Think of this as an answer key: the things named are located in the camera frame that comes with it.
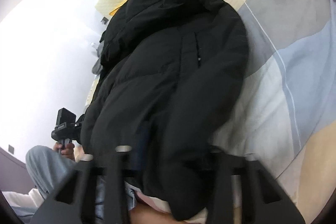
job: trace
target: jeans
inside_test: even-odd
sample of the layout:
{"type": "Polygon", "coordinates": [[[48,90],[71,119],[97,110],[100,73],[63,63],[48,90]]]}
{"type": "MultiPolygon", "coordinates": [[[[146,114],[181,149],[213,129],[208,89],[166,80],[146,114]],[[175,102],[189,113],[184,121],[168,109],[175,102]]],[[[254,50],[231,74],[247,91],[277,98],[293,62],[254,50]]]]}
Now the jeans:
{"type": "MultiPolygon", "coordinates": [[[[35,146],[26,155],[27,171],[36,185],[41,196],[46,199],[53,189],[65,178],[74,166],[75,162],[56,153],[45,146],[35,146]]],[[[126,187],[128,209],[137,205],[134,191],[126,187]]],[[[104,216],[105,181],[102,177],[97,180],[96,190],[96,218],[97,222],[104,216]]],[[[29,224],[32,216],[37,211],[36,207],[12,207],[17,216],[25,224],[29,224]]]]}

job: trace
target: forearm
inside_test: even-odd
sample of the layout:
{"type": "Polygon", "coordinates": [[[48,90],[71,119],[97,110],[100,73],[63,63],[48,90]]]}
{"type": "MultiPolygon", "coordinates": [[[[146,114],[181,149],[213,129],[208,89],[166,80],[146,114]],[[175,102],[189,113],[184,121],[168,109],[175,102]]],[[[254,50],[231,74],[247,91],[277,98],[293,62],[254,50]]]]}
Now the forearm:
{"type": "Polygon", "coordinates": [[[156,211],[150,206],[138,204],[130,211],[132,224],[182,224],[173,219],[172,215],[156,211]]]}

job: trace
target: bed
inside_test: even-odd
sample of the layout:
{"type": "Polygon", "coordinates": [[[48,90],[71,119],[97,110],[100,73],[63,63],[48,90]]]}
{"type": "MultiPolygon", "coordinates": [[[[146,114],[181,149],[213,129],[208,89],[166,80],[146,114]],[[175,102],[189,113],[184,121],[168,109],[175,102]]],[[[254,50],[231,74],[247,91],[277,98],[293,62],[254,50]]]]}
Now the bed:
{"type": "MultiPolygon", "coordinates": [[[[122,1],[99,0],[96,9],[110,18],[122,1]]],[[[335,0],[224,1],[243,19],[251,53],[240,98],[213,143],[261,160],[312,223],[336,188],[335,0]]],[[[151,205],[169,211],[156,198],[151,205]]],[[[189,222],[205,218],[202,211],[189,222]]]]}

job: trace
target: puffer jacket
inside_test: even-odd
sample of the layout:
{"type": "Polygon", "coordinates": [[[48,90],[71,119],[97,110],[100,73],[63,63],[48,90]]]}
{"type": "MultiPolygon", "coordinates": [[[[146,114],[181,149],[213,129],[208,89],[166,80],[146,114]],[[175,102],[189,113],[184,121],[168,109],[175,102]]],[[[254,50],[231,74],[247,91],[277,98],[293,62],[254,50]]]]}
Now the puffer jacket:
{"type": "Polygon", "coordinates": [[[194,216],[209,196],[197,163],[229,118],[248,53],[241,18],[223,0],[128,0],[105,32],[85,152],[103,159],[132,146],[134,183],[168,201],[177,220],[194,216]]]}

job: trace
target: knee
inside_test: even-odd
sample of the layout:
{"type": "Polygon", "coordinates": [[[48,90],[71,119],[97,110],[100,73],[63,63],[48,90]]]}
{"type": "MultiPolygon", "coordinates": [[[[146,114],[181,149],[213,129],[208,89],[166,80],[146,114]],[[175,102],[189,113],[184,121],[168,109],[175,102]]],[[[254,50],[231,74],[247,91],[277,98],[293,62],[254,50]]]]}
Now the knee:
{"type": "Polygon", "coordinates": [[[26,154],[27,167],[36,165],[37,161],[41,161],[41,159],[46,158],[47,154],[51,152],[53,152],[53,150],[43,145],[37,145],[29,149],[26,154]]]}

